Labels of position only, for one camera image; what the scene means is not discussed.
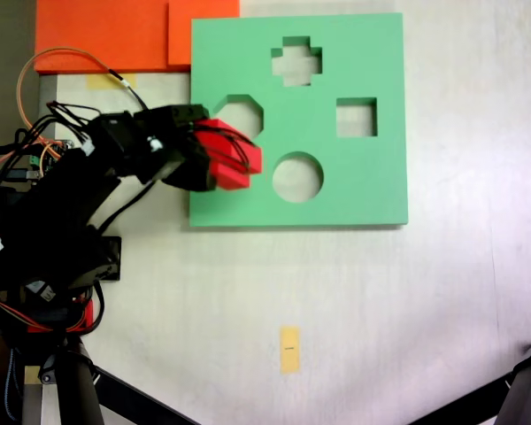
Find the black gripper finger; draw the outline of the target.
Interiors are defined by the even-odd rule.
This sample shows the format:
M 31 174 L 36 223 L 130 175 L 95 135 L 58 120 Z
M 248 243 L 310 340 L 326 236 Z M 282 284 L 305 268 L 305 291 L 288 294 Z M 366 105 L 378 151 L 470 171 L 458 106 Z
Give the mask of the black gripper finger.
M 210 192 L 217 188 L 217 180 L 211 174 L 211 159 L 204 149 L 191 151 L 162 182 L 191 192 Z
M 208 110 L 201 104 L 181 104 L 172 106 L 172 123 L 176 131 L 187 131 L 198 121 L 209 117 Z

